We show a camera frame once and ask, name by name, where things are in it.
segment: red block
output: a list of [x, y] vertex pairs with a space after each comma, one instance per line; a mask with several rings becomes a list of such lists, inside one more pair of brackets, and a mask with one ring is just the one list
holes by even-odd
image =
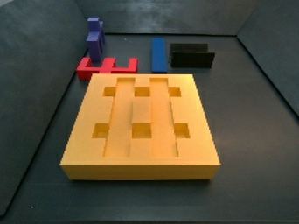
[[129, 67], [118, 67], [115, 58], [106, 58], [102, 67], [94, 67], [91, 65], [91, 59], [83, 58], [79, 67], [78, 75], [79, 79], [89, 81], [93, 74], [137, 74], [138, 73], [138, 59], [130, 59]]

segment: orange board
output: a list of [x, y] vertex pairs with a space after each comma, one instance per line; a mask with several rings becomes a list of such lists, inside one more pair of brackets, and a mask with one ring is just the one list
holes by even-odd
[[221, 167], [191, 74], [95, 74], [61, 161], [70, 179], [213, 179]]

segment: square hole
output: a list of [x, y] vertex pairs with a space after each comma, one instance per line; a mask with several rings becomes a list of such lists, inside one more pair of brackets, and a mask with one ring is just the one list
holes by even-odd
[[109, 124], [97, 123], [93, 133], [93, 138], [107, 138], [109, 137]]
[[153, 137], [151, 123], [134, 123], [133, 138], [151, 138], [151, 137]]
[[191, 138], [189, 123], [177, 123], [174, 125], [174, 133], [177, 138]]

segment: black rectangular block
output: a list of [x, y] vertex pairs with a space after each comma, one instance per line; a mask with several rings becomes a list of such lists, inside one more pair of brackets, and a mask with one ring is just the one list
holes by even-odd
[[215, 52], [173, 52], [173, 67], [211, 68]]

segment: dark gray surface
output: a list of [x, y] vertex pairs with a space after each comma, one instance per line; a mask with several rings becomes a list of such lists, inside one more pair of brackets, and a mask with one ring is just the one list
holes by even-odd
[[[3, 221], [299, 221], [299, 123], [237, 38], [209, 43], [213, 69], [194, 74], [222, 167], [210, 181], [70, 181], [59, 166], [89, 83], [74, 78]], [[139, 58], [151, 73], [153, 36], [109, 36], [106, 57]]]
[[109, 33], [238, 35], [261, 0], [75, 0]]
[[71, 0], [0, 7], [0, 216], [86, 52], [87, 32]]
[[238, 38], [299, 115], [299, 1], [265, 0]]

